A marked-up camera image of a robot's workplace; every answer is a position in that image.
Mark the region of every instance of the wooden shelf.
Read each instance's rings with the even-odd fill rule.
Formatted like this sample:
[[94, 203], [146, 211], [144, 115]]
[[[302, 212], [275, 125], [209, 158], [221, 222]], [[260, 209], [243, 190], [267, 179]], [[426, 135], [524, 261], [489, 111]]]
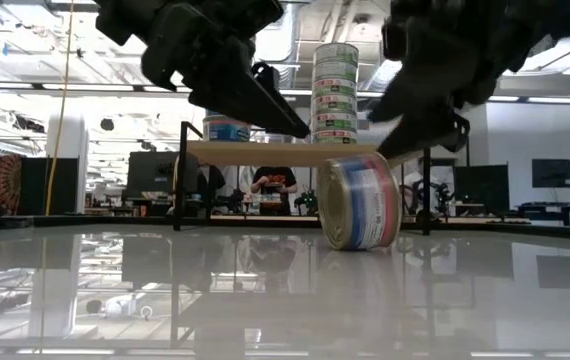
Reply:
[[317, 167], [328, 159], [373, 153], [376, 146], [188, 141], [187, 151], [211, 165]]

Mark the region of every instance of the cable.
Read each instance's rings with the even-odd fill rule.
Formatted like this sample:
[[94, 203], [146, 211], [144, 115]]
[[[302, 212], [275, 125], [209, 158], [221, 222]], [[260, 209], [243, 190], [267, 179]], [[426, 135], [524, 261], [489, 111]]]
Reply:
[[[45, 216], [49, 216], [50, 209], [52, 206], [52, 188], [54, 186], [54, 174], [56, 173], [56, 162], [58, 161], [58, 147], [60, 145], [61, 133], [63, 130], [63, 120], [65, 119], [65, 104], [67, 101], [67, 85], [69, 84], [69, 60], [72, 49], [72, 36], [73, 36], [73, 24], [74, 24], [74, 0], [70, 2], [69, 8], [69, 28], [68, 28], [68, 38], [67, 38], [67, 54], [65, 61], [65, 79], [63, 81], [63, 99], [61, 101], [61, 114], [58, 120], [58, 131], [56, 133], [56, 144], [54, 146], [54, 158], [52, 159], [52, 171], [49, 175], [49, 183], [47, 184], [47, 202], [45, 204]], [[47, 237], [43, 239], [43, 253], [41, 254], [41, 265], [43, 271], [43, 288], [41, 292], [41, 321], [40, 321], [40, 351], [39, 354], [43, 354], [44, 340], [45, 340], [45, 285], [47, 284], [46, 274], [47, 274]]]

